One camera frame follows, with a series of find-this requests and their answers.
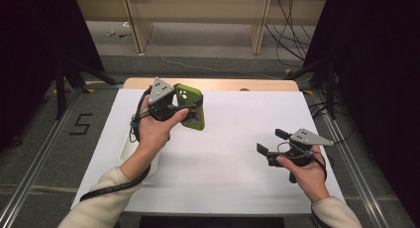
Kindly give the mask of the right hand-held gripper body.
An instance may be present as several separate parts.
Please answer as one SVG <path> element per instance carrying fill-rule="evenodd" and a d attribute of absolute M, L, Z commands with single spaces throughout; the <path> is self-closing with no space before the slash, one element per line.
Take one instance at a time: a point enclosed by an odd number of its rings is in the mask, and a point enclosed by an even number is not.
<path fill-rule="evenodd" d="M 281 168 L 281 164 L 277 161 L 278 157 L 285 157 L 298 167 L 305 167 L 315 160 L 314 152 L 312 150 L 314 145 L 332 146 L 334 142 L 310 132 L 307 129 L 300 128 L 295 133 L 290 134 L 288 140 L 283 140 L 283 142 L 277 146 L 280 147 L 284 144 L 289 146 L 289 150 L 286 152 L 282 152 L 281 150 L 277 150 L 276 152 L 268 151 L 266 160 L 270 167 Z M 327 178 L 326 166 L 323 166 L 323 170 L 325 177 Z"/>

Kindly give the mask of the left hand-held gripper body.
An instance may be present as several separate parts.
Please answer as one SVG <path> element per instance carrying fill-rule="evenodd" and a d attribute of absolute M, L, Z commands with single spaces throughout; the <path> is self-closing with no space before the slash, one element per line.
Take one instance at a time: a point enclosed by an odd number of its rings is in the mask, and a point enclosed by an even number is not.
<path fill-rule="evenodd" d="M 165 121 L 181 110 L 180 106 L 172 104 L 174 95 L 175 87 L 156 77 L 148 100 L 150 115 L 158 121 Z"/>

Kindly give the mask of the green cartoon phone case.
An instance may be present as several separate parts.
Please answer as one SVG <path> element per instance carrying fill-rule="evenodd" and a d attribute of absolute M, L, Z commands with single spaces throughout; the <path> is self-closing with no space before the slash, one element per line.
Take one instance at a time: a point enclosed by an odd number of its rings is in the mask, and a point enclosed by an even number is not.
<path fill-rule="evenodd" d="M 198 98 L 202 97 L 202 92 L 194 87 L 185 85 L 185 84 L 177 84 L 175 86 L 175 93 L 176 93 L 176 100 L 178 97 L 183 98 Z M 204 110 L 203 104 L 198 108 L 187 108 L 189 110 L 188 115 L 183 119 L 181 124 L 184 127 L 202 131 L 205 128 L 205 120 L 204 120 Z"/>

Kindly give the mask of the person's right hand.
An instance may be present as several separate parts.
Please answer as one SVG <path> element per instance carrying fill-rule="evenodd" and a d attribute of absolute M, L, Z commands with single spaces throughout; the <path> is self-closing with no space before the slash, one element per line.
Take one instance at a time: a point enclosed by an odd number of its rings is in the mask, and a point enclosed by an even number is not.
<path fill-rule="evenodd" d="M 308 199 L 315 203 L 330 196 L 325 184 L 326 177 L 323 170 L 325 160 L 321 154 L 320 147 L 312 147 L 315 160 L 305 167 L 298 167 L 291 160 L 285 157 L 278 157 L 277 161 L 287 170 L 289 170 L 303 190 Z"/>

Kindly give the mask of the person's left hand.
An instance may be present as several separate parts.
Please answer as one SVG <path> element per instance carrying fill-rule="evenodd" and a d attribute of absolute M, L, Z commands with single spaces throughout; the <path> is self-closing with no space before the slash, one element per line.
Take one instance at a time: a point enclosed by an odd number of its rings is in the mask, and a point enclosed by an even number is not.
<path fill-rule="evenodd" d="M 188 114 L 188 109 L 181 109 L 165 121 L 158 121 L 151 116 L 140 120 L 140 143 L 136 158 L 147 165 L 152 162 L 169 138 L 170 131 Z"/>

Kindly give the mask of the white table sheet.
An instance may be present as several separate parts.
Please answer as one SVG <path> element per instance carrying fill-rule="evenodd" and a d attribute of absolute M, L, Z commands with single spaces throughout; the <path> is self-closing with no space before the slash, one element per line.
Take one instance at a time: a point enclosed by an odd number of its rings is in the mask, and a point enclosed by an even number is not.
<path fill-rule="evenodd" d="M 310 202 L 289 172 L 257 151 L 286 149 L 274 132 L 316 129 L 299 91 L 206 91 L 205 128 L 181 125 L 160 151 L 157 169 L 126 209 L 161 216 L 308 215 Z"/>

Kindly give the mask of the black metal stand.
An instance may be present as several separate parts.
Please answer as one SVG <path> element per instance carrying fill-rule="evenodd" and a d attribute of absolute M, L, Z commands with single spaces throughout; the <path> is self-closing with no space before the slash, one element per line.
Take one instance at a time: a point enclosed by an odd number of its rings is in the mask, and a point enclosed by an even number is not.
<path fill-rule="evenodd" d="M 326 85 L 327 99 L 326 110 L 330 117 L 335 120 L 334 112 L 334 88 L 335 88 L 335 70 L 333 64 L 326 59 L 319 59 L 311 62 L 299 70 L 289 74 L 285 80 L 294 80 L 305 73 L 312 73 L 309 85 L 313 89 L 319 89 Z"/>
<path fill-rule="evenodd" d="M 85 71 L 94 77 L 101 79 L 109 85 L 122 85 L 123 81 L 109 77 L 94 67 L 71 57 L 62 57 L 57 61 L 55 67 L 55 89 L 57 99 L 56 120 L 59 120 L 66 110 L 66 99 L 64 82 L 67 81 L 72 89 L 84 90 L 87 86 L 86 81 L 82 78 L 81 72 Z"/>

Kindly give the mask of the light wooden shelf unit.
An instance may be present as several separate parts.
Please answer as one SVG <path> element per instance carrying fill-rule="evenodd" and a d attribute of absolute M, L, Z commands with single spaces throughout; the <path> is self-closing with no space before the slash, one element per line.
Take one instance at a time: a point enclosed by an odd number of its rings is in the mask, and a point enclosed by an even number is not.
<path fill-rule="evenodd" d="M 318 24 L 323 0 L 76 0 L 85 20 L 127 22 L 135 49 L 146 51 L 155 23 L 242 24 L 248 27 L 252 52 L 257 55 L 265 25 Z"/>

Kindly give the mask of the dark curtain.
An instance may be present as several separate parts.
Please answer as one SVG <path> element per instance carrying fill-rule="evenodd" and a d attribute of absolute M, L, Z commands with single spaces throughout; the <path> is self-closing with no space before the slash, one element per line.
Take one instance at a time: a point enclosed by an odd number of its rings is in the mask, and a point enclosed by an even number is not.
<path fill-rule="evenodd" d="M 66 58 L 104 69 L 76 0 L 0 0 L 0 151 L 23 131 Z"/>
<path fill-rule="evenodd" d="M 420 0 L 326 0 L 306 60 L 324 57 L 367 147 L 420 227 Z"/>

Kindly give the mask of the aluminium floor rail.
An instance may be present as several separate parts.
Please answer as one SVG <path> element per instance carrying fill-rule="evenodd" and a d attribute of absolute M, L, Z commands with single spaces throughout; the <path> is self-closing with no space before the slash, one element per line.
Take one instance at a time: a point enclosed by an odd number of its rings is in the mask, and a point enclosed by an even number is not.
<path fill-rule="evenodd" d="M 58 135 L 62 131 L 62 128 L 67 121 L 68 115 L 74 103 L 81 94 L 81 89 L 73 89 L 69 93 L 68 99 L 64 101 L 63 112 L 58 116 L 57 119 L 54 120 L 52 128 L 46 135 L 42 145 L 39 147 L 35 158 L 32 160 L 21 181 L 17 184 L 4 209 L 0 212 L 0 228 L 11 228 L 13 225 L 25 200 L 28 197 L 28 194 L 30 193 L 30 190 L 32 189 L 45 162 L 47 161 L 58 138 Z"/>
<path fill-rule="evenodd" d="M 357 129 L 350 117 L 333 111 L 335 118 L 326 108 L 327 98 L 322 91 L 314 92 L 314 101 L 319 103 L 313 118 L 322 136 L 333 140 L 334 145 L 326 149 L 329 160 L 334 164 L 333 172 L 338 180 L 345 201 L 358 215 L 364 228 L 390 228 L 379 199 L 373 193 L 371 183 L 378 181 L 376 166 L 357 142 Z"/>

